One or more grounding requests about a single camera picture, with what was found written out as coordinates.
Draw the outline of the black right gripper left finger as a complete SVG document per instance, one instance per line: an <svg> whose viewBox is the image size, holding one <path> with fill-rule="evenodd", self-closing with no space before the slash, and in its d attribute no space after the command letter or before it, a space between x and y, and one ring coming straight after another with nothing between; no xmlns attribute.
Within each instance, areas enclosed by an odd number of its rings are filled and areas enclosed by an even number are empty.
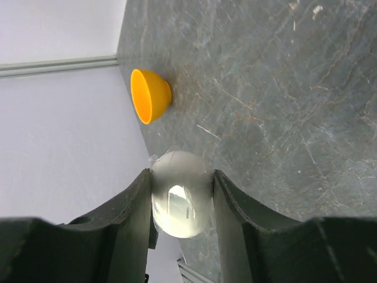
<svg viewBox="0 0 377 283"><path fill-rule="evenodd" d="M144 282L152 231L151 173L68 224L1 219L2 282Z"/></svg>

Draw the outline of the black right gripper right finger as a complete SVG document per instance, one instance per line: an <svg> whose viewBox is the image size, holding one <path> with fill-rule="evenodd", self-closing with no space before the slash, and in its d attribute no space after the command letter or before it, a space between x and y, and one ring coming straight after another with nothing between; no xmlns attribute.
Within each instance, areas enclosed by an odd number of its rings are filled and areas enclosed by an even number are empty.
<svg viewBox="0 0 377 283"><path fill-rule="evenodd" d="M376 218L288 218L214 173L223 282L375 282Z"/></svg>

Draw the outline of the white earbud charging case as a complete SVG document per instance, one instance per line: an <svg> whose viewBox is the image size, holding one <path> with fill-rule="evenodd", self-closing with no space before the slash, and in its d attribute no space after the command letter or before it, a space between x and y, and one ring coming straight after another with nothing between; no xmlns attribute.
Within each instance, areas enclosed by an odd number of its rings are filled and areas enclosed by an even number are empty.
<svg viewBox="0 0 377 283"><path fill-rule="evenodd" d="M157 230L181 239L202 233L210 218L214 171L201 157L175 150L158 158L150 172Z"/></svg>

